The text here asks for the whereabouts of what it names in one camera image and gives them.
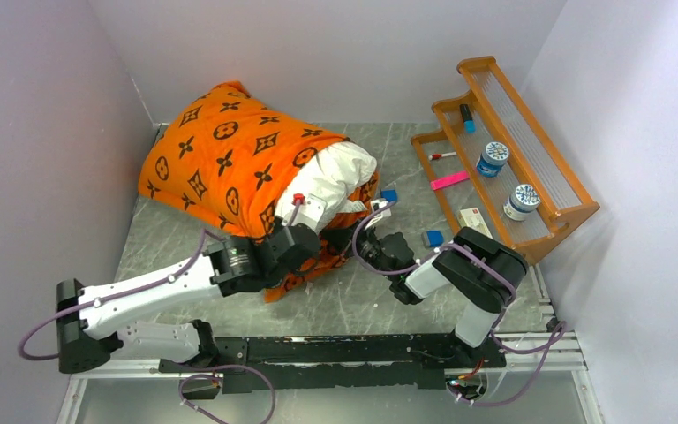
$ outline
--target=pink eraser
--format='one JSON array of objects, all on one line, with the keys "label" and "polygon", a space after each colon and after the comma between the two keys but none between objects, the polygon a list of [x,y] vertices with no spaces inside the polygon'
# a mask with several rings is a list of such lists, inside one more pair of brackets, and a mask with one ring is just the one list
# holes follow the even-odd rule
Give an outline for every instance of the pink eraser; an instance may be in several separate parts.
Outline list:
[{"label": "pink eraser", "polygon": [[447,177],[438,178],[435,181],[431,181],[430,186],[433,188],[433,190],[440,190],[441,188],[452,186],[455,183],[460,183],[462,181],[466,181],[467,179],[469,179],[469,174],[467,174],[465,170],[462,170],[456,174],[451,174]]}]

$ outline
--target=white fabric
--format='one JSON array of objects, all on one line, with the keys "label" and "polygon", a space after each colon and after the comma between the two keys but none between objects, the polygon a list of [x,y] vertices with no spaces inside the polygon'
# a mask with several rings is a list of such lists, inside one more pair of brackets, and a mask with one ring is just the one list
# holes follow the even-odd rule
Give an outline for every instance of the white fabric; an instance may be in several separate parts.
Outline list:
[{"label": "white fabric", "polygon": [[347,197],[358,187],[370,181],[377,162],[360,146],[339,142],[318,152],[300,169],[287,190],[276,203],[276,215],[285,221],[292,216],[294,194],[312,194],[326,202],[326,212],[316,232],[323,230],[339,213],[361,212],[361,201]]}]

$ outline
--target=orange fabric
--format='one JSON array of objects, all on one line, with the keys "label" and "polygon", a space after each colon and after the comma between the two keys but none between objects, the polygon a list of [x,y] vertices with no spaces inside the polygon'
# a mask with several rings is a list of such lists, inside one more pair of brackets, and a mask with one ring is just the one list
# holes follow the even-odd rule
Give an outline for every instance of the orange fabric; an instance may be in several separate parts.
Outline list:
[{"label": "orange fabric", "polygon": [[[239,82],[227,82],[170,124],[144,162],[139,192],[229,234],[261,239],[274,229],[276,203],[299,169],[323,148],[348,140],[270,110]],[[349,199],[369,209],[377,177]],[[337,215],[328,228],[348,227],[366,215]],[[306,277],[288,276],[281,287],[266,291],[266,301],[343,264],[339,253],[321,242],[315,270]]]}]

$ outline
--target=wooden rack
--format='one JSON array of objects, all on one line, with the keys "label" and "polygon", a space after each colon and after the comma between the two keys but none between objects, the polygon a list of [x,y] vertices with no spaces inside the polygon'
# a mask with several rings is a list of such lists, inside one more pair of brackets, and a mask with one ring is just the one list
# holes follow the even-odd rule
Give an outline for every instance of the wooden rack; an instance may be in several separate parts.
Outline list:
[{"label": "wooden rack", "polygon": [[[433,104],[441,129],[412,137],[425,173],[437,176],[422,145],[449,141],[492,218],[500,240],[531,263],[541,261],[571,232],[599,209],[576,174],[547,136],[524,100],[498,67],[494,57],[463,60],[458,71],[470,91]],[[467,133],[459,106],[469,105],[476,131]],[[484,146],[499,141],[510,149],[508,163],[496,178],[482,178],[475,166]],[[539,193],[538,213],[523,222],[505,217],[502,206],[519,184],[531,184]],[[442,190],[435,192],[454,232],[461,226]],[[456,205],[456,211],[468,208]]]}]

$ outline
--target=patterned orange cloth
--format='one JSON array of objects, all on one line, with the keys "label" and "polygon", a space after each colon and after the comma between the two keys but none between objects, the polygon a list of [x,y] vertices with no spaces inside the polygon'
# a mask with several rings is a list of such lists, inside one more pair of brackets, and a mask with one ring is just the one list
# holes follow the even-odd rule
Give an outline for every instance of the patterned orange cloth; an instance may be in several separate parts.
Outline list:
[{"label": "patterned orange cloth", "polygon": [[[350,140],[270,110],[239,82],[223,83],[170,124],[144,162],[139,192],[229,234],[263,239],[274,229],[277,201],[300,168],[340,141]],[[348,199],[363,201],[369,210],[377,183],[376,171]],[[327,228],[349,227],[367,213],[338,214]],[[277,300],[343,264],[341,253],[321,239],[315,269],[305,277],[287,276],[281,287],[266,290],[265,299]]]}]

